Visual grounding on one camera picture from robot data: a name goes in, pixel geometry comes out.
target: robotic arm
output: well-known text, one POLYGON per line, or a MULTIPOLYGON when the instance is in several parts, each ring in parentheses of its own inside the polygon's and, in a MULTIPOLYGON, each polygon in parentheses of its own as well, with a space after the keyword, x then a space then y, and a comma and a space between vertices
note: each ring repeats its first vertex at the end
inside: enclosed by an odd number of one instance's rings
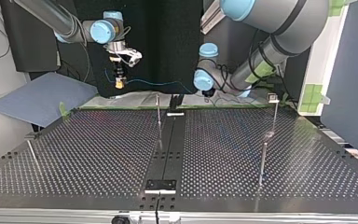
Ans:
POLYGON ((270 73, 257 74, 263 69, 275 69, 275 64, 308 49, 322 32, 329 12, 328 0, 220 0, 226 16, 270 33, 249 60, 233 74, 222 76, 216 65, 218 47, 204 44, 194 76, 200 91, 211 89, 246 97, 253 83, 270 73))
POLYGON ((123 63, 135 66, 142 54, 127 48, 124 40, 130 28, 124 28, 123 16, 118 11, 105 11, 103 19, 81 22, 64 7, 52 0, 14 0, 19 6, 49 26, 62 43, 97 42, 112 54, 111 62, 117 70, 117 87, 123 88, 125 73, 123 63))

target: metal bracket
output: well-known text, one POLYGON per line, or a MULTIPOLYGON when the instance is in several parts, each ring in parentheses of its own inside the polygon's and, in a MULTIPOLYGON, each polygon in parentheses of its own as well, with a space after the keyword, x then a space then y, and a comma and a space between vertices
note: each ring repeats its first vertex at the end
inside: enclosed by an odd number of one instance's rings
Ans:
POLYGON ((225 14, 220 8, 220 1, 214 0, 208 10, 201 18, 201 31, 207 35, 222 19, 225 18, 225 14))
POLYGON ((147 180, 145 194, 175 194, 176 180, 147 180))

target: black backdrop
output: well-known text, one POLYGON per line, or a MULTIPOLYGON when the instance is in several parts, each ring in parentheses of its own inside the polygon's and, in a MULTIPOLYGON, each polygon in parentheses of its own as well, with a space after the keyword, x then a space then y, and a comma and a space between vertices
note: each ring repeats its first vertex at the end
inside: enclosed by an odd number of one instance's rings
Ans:
MULTIPOLYGON (((83 20, 98 20, 105 10, 123 13, 129 47, 142 52, 143 59, 128 69, 128 79, 165 83, 180 81, 190 91, 200 46, 202 0, 75 0, 77 16, 83 20)), ((112 71, 108 53, 96 43, 88 45, 93 75, 103 97, 129 91, 162 91, 189 93, 180 84, 150 86, 133 82, 117 90, 107 80, 104 69, 112 71)))
MULTIPOLYGON (((106 10, 121 11, 125 26, 131 27, 126 42, 129 47, 143 54, 143 59, 134 68, 128 69, 128 79, 140 78, 154 83, 179 81, 189 91, 195 91, 192 80, 199 58, 199 46, 203 39, 200 34, 202 0, 57 2, 82 21, 100 20, 106 10)), ((77 73, 78 79, 84 79, 88 63, 80 44, 57 43, 51 30, 24 9, 7 0, 1 0, 0 3, 18 71, 29 72, 31 79, 38 78, 46 72, 56 71, 58 50, 63 64, 58 71, 69 76, 69 67, 73 74, 77 73)), ((150 86, 139 82, 132 82, 124 90, 117 90, 104 74, 104 70, 107 69, 113 79, 113 66, 109 61, 109 54, 102 45, 96 43, 89 43, 87 49, 92 66, 88 83, 97 86, 103 97, 129 91, 189 93, 180 84, 150 86)))

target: end effector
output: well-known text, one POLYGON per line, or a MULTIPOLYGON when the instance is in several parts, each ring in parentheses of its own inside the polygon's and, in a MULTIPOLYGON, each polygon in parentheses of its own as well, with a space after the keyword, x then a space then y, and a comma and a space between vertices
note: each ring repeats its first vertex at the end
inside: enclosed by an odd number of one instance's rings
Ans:
POLYGON ((124 28, 123 16, 118 11, 105 11, 98 21, 80 21, 67 9, 52 0, 14 0, 16 4, 49 26, 62 43, 97 42, 120 58, 130 57, 129 66, 135 66, 142 54, 126 47, 124 37, 130 28, 124 28), (113 48, 119 42, 120 49, 113 48))

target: green tape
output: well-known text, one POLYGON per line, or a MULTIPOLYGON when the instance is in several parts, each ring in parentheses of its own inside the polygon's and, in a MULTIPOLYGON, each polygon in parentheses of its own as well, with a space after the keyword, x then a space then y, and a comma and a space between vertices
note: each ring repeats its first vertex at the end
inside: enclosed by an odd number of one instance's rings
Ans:
POLYGON ((65 109, 65 104, 63 102, 60 102, 60 112, 62 117, 67 117, 70 112, 65 109))
MULTIPOLYGON (((160 109, 168 109, 168 106, 161 106, 160 109)), ((136 106, 136 107, 129 107, 129 106, 81 106, 79 107, 80 110, 155 110, 157 109, 156 106, 136 106)))
MULTIPOLYGON (((255 69, 255 73, 260 77, 267 77, 271 76, 273 74, 273 68, 269 66, 265 61, 263 61, 261 64, 257 66, 255 69)), ((245 80, 247 83, 254 84, 258 81, 258 77, 256 77, 254 74, 251 74, 248 76, 245 80)))
POLYGON ((307 84, 300 106, 300 112, 316 113, 322 101, 323 85, 307 84))
POLYGON ((330 11, 329 16, 335 17, 340 16, 342 8, 345 7, 345 0, 330 0, 330 11))

